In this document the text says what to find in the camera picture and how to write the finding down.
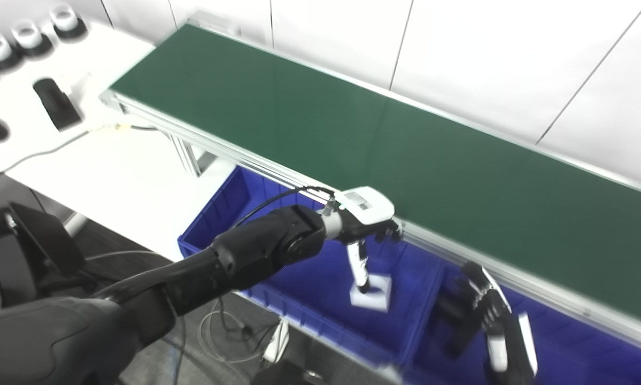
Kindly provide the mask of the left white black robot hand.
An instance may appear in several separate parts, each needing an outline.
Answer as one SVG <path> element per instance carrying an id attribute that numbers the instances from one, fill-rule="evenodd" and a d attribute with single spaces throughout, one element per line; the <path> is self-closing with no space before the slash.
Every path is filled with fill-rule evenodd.
<path id="1" fill-rule="evenodd" d="M 394 219 L 395 205 L 378 190 L 361 186 L 335 195 L 341 219 L 338 241 L 345 245 L 348 261 L 359 294 L 372 288 L 367 268 L 365 239 L 374 236 L 381 243 L 390 238 L 394 243 L 403 239 L 403 224 Z"/>

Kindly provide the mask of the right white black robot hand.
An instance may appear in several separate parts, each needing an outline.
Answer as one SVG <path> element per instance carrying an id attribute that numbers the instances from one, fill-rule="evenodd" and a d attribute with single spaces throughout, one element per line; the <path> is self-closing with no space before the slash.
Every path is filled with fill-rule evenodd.
<path id="1" fill-rule="evenodd" d="M 482 330 L 488 351 L 489 382 L 534 384 L 538 360 L 528 315 L 513 313 L 501 286 L 484 266 L 468 261 L 460 270 L 474 294 L 471 312 L 455 333 L 452 349 L 464 351 Z"/>

